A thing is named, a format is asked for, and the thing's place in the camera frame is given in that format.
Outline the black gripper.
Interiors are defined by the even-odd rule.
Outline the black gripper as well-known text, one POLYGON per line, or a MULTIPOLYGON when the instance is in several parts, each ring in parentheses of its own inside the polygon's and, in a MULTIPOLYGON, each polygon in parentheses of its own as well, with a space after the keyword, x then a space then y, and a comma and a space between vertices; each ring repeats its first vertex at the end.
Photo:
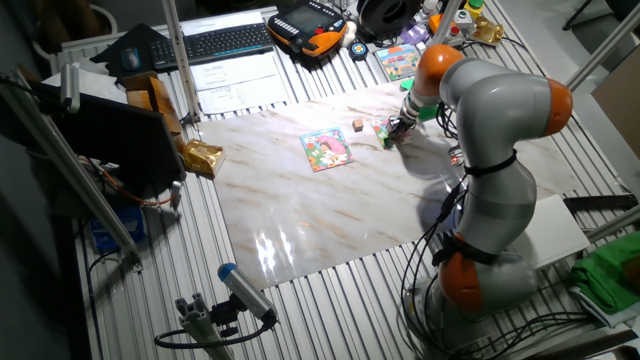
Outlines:
POLYGON ((409 130, 414 128, 416 121, 404 116, 397 116, 391 119, 391 131, 386 138, 386 147, 392 148, 398 141, 399 136, 402 136, 398 141, 399 146, 404 146, 410 143, 409 130))

